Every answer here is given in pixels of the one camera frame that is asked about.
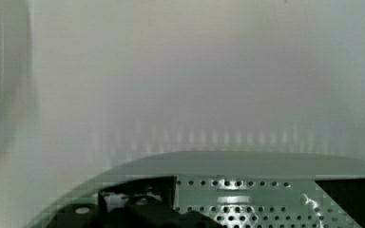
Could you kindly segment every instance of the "white wall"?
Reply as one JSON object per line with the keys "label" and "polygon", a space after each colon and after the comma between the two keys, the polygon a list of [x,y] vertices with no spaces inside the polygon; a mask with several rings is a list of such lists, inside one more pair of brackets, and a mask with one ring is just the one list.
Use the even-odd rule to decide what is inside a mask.
{"label": "white wall", "polygon": [[[7,22],[16,15],[9,3],[0,0]],[[29,0],[28,8],[23,119],[0,155],[0,218],[11,217],[0,227],[156,153],[365,159],[365,2]],[[15,65],[13,56],[4,64]]]}

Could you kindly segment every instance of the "metal panel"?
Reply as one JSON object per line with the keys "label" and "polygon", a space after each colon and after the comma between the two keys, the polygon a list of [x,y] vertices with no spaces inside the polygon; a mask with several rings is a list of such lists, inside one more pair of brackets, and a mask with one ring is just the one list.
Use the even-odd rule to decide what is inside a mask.
{"label": "metal panel", "polygon": [[174,208],[227,228],[360,227],[312,180],[179,175]]}

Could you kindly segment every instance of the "white surface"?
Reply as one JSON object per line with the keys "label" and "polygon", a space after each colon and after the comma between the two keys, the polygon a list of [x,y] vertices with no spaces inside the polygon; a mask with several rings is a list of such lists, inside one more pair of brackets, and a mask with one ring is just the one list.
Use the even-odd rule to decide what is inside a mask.
{"label": "white surface", "polygon": [[365,159],[365,2],[0,0],[0,32],[0,227],[156,153]]}

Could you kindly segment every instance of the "perforated metal sheet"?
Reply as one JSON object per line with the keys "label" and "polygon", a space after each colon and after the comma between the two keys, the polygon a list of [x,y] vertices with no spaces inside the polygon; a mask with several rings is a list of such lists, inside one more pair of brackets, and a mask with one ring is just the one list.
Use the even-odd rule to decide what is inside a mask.
{"label": "perforated metal sheet", "polygon": [[226,228],[360,227],[312,180],[178,176],[174,205]]}

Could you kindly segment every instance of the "black component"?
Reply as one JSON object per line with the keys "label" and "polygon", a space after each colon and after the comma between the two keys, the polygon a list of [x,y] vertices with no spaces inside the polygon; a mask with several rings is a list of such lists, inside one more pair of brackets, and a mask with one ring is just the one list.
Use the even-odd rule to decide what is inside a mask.
{"label": "black component", "polygon": [[217,222],[199,212],[180,215],[169,205],[151,197],[130,199],[125,210],[133,227],[221,228]]}
{"label": "black component", "polygon": [[156,196],[169,206],[173,205],[176,191],[176,177],[133,180],[116,186],[108,187],[99,192],[99,206],[103,211],[110,212],[122,208],[131,198],[141,196]]}
{"label": "black component", "polygon": [[162,228],[221,228],[222,226],[203,214],[193,211],[173,218]]}
{"label": "black component", "polygon": [[134,228],[128,217],[124,208],[117,208],[110,213],[103,213],[100,217],[100,225],[94,228]]}
{"label": "black component", "polygon": [[71,204],[62,208],[48,228],[90,228],[98,224],[100,209],[94,204]]}
{"label": "black component", "polygon": [[365,228],[365,179],[318,180],[316,183],[342,207],[360,226]]}

